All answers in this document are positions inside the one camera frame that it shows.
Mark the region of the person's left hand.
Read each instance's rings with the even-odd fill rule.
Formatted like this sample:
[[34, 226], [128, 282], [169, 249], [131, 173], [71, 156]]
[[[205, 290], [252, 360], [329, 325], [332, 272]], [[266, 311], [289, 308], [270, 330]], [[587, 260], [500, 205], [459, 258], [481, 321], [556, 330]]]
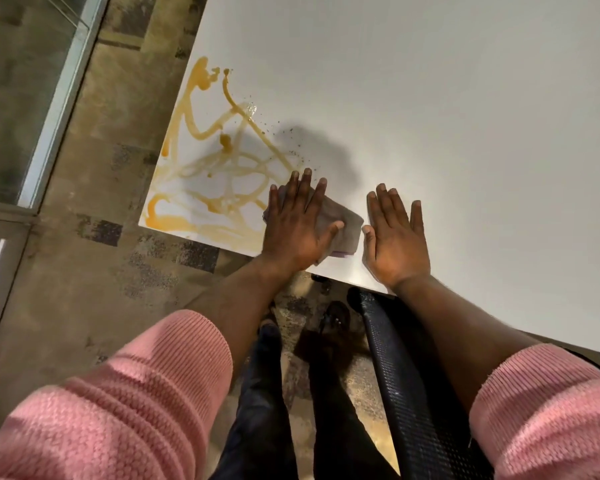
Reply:
[[303, 172], [292, 172], [285, 185], [282, 209], [278, 216], [269, 217], [269, 201], [267, 203], [263, 247], [256, 260], [279, 273], [304, 271], [326, 256], [329, 249], [329, 246], [321, 246], [321, 233], [325, 230], [318, 232], [316, 227], [327, 179], [318, 181], [307, 207], [299, 207], [302, 176]]

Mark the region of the person's right hand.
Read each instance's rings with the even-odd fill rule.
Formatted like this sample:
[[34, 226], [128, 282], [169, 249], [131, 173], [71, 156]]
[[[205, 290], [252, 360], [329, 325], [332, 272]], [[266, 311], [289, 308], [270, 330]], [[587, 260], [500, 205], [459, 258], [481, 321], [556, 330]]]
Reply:
[[366, 265], [380, 284], [396, 295], [403, 286], [431, 274], [431, 261], [425, 236], [418, 236], [410, 227], [407, 211], [396, 188], [388, 189], [397, 212], [398, 225], [387, 225], [376, 190], [367, 195], [370, 224], [376, 231], [376, 265]]

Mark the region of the grey purple cleaning cloth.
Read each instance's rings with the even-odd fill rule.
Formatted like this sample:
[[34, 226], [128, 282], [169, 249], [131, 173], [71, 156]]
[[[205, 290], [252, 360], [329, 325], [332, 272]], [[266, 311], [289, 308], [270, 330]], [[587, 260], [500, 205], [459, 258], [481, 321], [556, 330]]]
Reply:
[[327, 180], [314, 189], [272, 185], [264, 212], [260, 258], [288, 271], [303, 271], [327, 257], [355, 254], [363, 218], [326, 196]]

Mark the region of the person's right forearm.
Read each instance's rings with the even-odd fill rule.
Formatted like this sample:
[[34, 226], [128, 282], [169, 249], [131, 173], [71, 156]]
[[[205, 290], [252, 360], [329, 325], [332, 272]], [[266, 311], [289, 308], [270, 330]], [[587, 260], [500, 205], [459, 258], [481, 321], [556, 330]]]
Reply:
[[517, 352], [540, 343], [431, 275], [404, 279], [392, 291], [432, 338], [449, 382], [467, 412], [494, 370]]

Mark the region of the person's left forearm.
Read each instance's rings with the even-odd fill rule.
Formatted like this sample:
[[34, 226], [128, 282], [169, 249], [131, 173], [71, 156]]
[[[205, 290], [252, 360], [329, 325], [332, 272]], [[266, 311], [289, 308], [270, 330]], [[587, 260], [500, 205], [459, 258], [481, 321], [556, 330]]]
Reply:
[[307, 266], [296, 259], [264, 253], [214, 283], [185, 306], [206, 317], [223, 335], [232, 355], [232, 381], [241, 372], [258, 325], [272, 300]]

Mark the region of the yellow brown sauce spill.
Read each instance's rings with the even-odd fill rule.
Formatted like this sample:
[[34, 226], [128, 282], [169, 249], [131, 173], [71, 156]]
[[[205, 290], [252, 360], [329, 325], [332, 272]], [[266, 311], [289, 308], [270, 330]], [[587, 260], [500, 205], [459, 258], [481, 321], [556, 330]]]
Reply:
[[302, 172], [304, 158], [275, 144], [256, 104], [232, 95], [232, 70], [191, 59], [139, 218], [139, 226], [255, 256], [269, 190]]

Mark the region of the black shoe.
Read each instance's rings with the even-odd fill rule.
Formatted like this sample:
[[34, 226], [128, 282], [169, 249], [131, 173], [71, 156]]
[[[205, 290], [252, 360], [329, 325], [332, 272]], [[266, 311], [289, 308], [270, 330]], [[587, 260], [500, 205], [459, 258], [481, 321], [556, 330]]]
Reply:
[[265, 335], [269, 336], [281, 336], [280, 326], [278, 323], [278, 319], [275, 313], [275, 306], [270, 305], [261, 319], [258, 326], [258, 338], [261, 338]]
[[346, 337], [351, 329], [351, 312], [342, 301], [328, 304], [320, 318], [318, 332], [331, 338]]

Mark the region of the black mesh chair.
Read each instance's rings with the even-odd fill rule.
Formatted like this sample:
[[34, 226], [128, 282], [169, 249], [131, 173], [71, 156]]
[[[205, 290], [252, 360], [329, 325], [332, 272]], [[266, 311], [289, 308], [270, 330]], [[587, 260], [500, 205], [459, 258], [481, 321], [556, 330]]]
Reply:
[[436, 348], [403, 302], [352, 287], [402, 480], [493, 480]]

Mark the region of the black trousers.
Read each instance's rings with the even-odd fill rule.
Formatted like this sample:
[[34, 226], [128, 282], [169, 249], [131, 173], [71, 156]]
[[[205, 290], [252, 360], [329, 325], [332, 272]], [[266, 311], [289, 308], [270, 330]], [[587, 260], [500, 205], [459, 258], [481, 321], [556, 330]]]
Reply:
[[[315, 421], [315, 480], [400, 480], [360, 421], [338, 375], [336, 338], [310, 331], [309, 380]], [[282, 336], [256, 339], [237, 413], [208, 480], [299, 480], [283, 400]]]

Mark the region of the pink knit sweater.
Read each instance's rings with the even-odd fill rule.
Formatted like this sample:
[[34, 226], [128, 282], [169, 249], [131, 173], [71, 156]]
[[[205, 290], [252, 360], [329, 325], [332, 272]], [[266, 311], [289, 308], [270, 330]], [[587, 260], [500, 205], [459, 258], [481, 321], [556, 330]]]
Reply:
[[[0, 427], [0, 479], [194, 480], [232, 373], [217, 327], [174, 312], [90, 373], [21, 402]], [[600, 480], [600, 370], [528, 347], [483, 384], [470, 429], [495, 480]]]

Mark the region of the glass door with metal frame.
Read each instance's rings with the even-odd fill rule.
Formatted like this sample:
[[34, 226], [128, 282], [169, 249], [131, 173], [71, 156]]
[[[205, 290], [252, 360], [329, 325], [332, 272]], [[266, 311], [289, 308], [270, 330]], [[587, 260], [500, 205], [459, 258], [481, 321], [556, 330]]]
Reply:
[[109, 0], [0, 0], [0, 319]]

